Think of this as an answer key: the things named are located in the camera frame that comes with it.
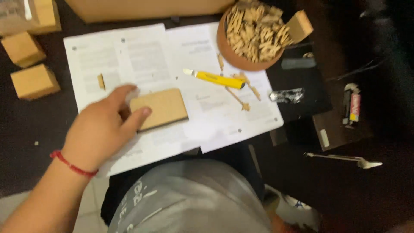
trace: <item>yellow utility knife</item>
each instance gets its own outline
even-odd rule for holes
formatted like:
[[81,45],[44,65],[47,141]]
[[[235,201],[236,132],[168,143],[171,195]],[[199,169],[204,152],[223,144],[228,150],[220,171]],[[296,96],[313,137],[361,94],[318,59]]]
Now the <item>yellow utility knife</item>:
[[220,75],[214,75],[204,71],[195,71],[190,69],[183,69],[184,74],[192,75],[196,78],[203,79],[212,83],[220,84],[226,87],[241,89],[246,84],[245,82],[235,78],[225,78]]

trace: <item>white tile floor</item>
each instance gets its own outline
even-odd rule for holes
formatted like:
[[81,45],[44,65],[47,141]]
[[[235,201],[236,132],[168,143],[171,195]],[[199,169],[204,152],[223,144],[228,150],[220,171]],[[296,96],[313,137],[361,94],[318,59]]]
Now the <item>white tile floor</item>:
[[[93,178],[88,184],[82,196],[73,233],[107,232],[108,228],[101,219],[101,206],[108,186],[109,178]],[[0,199],[0,225],[28,194],[29,192],[24,192]]]

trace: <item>gray t-shirt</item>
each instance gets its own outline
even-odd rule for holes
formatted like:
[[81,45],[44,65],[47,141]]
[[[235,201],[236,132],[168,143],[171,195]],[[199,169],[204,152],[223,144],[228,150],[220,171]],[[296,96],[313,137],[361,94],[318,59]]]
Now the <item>gray t-shirt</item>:
[[227,164],[186,160],[163,164],[128,190],[109,233],[271,232],[247,180]]

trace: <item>black pants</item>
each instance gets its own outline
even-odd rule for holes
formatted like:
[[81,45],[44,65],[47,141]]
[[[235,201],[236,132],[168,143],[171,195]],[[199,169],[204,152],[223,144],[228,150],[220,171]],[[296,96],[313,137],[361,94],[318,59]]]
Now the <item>black pants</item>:
[[142,167],[129,170],[109,178],[109,188],[105,194],[101,208],[101,217],[106,225],[111,223],[112,217],[116,209],[121,203],[130,187],[145,173],[152,168],[170,162],[177,162],[189,159],[214,159],[224,162],[242,174],[250,185],[253,187],[260,200],[263,200],[265,194],[265,185],[262,178],[258,174],[253,159],[250,155],[248,145],[240,142],[231,146],[227,146],[215,151],[198,155],[176,155],[155,163],[151,163]]

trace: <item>person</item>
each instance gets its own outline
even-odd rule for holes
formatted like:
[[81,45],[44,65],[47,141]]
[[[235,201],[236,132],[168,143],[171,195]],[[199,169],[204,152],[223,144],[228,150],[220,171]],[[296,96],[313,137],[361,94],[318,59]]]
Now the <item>person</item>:
[[[87,174],[134,137],[152,113],[143,107],[125,117],[126,96],[135,88],[118,87],[81,111],[60,152],[63,160],[52,160],[3,233],[73,231]],[[235,145],[214,154],[178,155],[111,177],[102,206],[108,232],[272,232],[260,201],[263,182],[251,161],[241,163],[245,152]]]

